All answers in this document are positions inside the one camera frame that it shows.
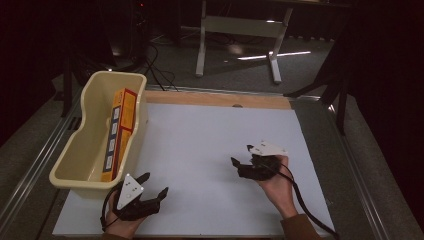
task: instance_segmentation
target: hand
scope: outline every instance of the hand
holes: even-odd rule
[[[115,195],[117,192],[113,192],[109,198],[109,211],[106,214],[106,223],[107,225],[118,219],[115,213],[113,213],[113,201],[115,199]],[[135,232],[137,231],[140,224],[146,218],[141,218],[136,221],[122,221],[121,219],[116,220],[110,226],[106,228],[106,233],[113,234],[116,236],[132,239],[134,237]]]
[[[281,161],[281,164],[288,167],[289,158],[287,156],[277,155],[276,157]],[[280,167],[280,172],[292,178],[290,171],[284,166]],[[298,214],[293,202],[292,184],[288,179],[277,174],[269,180],[257,181],[257,183],[262,187],[268,199],[278,209],[283,219]]]

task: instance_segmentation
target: motion capture device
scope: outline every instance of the motion capture device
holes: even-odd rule
[[[257,181],[268,180],[279,173],[281,162],[276,155],[288,155],[285,149],[266,141],[262,141],[258,146],[247,145],[247,150],[252,153],[251,165],[241,164],[233,157],[231,162],[240,177]]]
[[[118,219],[123,221],[135,221],[159,212],[160,202],[166,197],[168,187],[163,189],[156,198],[140,201],[140,197],[144,191],[141,184],[146,182],[149,177],[150,173],[145,173],[137,179],[127,174],[124,181],[119,182],[110,190],[103,203],[102,217],[100,218],[103,231]],[[112,223],[107,224],[105,215],[106,205],[114,191],[117,191],[117,193],[113,201],[114,205],[112,211],[118,218]]]

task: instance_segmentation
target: beige plastic container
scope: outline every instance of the beige plastic container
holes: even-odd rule
[[[87,192],[104,193],[125,174],[132,174],[148,120],[144,94],[146,82],[145,76],[133,73],[97,72],[91,76],[81,94],[81,126],[69,138],[50,172],[50,182],[55,187],[73,189],[84,195]],[[116,178],[111,182],[101,182],[113,96],[115,91],[124,87],[138,95],[134,131]]]

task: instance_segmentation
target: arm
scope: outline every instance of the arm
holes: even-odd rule
[[[112,193],[109,198],[109,211],[106,214],[106,222],[110,224],[106,228],[105,233],[102,235],[102,240],[128,240],[134,237],[140,224],[146,218],[141,218],[136,221],[122,221],[116,216],[113,209],[113,200],[115,199],[116,192]]]
[[[281,161],[281,164],[288,166],[288,157],[276,157]],[[290,172],[284,166],[280,167],[280,172],[291,177]],[[258,184],[281,214],[283,218],[281,225],[287,240],[321,239],[307,216],[297,212],[293,202],[292,184],[287,179],[275,175],[267,181],[258,181]]]

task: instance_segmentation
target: cardboard box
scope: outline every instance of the cardboard box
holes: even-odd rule
[[[137,94],[129,89],[123,88],[115,92],[102,182],[112,181],[117,175],[128,140],[134,129],[136,99]]]

